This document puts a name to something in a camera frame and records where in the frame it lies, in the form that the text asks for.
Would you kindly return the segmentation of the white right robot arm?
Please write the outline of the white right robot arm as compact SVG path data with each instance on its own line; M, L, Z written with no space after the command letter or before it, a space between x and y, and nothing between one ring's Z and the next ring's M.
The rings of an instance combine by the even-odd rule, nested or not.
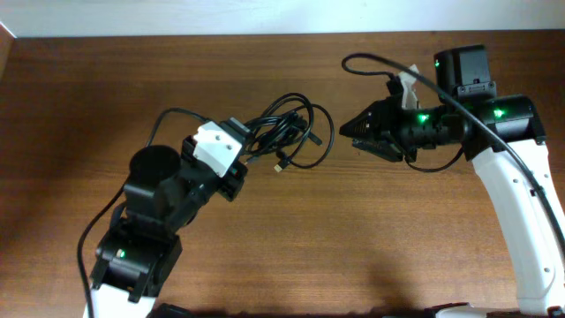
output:
M448 304L431 317L561 317L564 212L549 168L546 132L525 95L498 96L486 48L438 52L435 79L388 61L387 98L341 126L355 148L413 165L418 151L455 144L482 181L516 277L516 309Z

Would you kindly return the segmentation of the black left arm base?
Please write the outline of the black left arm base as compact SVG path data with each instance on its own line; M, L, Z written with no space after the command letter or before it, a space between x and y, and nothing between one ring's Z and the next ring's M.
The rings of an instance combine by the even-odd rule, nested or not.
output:
M163 303L153 309L147 318L198 318L198 316L185 308Z

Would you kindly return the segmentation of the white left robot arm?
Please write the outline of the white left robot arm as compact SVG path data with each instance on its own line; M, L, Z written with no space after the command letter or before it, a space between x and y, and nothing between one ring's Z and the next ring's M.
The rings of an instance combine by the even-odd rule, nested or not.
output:
M125 199L95 251L87 317L148 317L183 251L178 231L215 194L237 197L247 168L235 161L220 177L192 149L156 145L132 157L121 188Z

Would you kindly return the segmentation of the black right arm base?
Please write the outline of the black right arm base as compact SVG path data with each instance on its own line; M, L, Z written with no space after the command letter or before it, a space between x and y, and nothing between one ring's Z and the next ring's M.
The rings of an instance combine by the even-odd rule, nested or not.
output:
M448 303L424 310L429 318L491 318L508 317L517 314L517 310L474 307L467 302Z

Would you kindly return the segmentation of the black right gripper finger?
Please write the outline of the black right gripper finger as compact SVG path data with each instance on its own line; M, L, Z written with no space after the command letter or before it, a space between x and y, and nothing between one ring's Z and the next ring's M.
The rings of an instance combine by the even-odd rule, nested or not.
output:
M401 162L403 159L402 151L385 140L370 141L354 139L352 146L392 163Z
M340 127L342 136L372 136L374 131L374 111L370 108L363 110L352 120Z

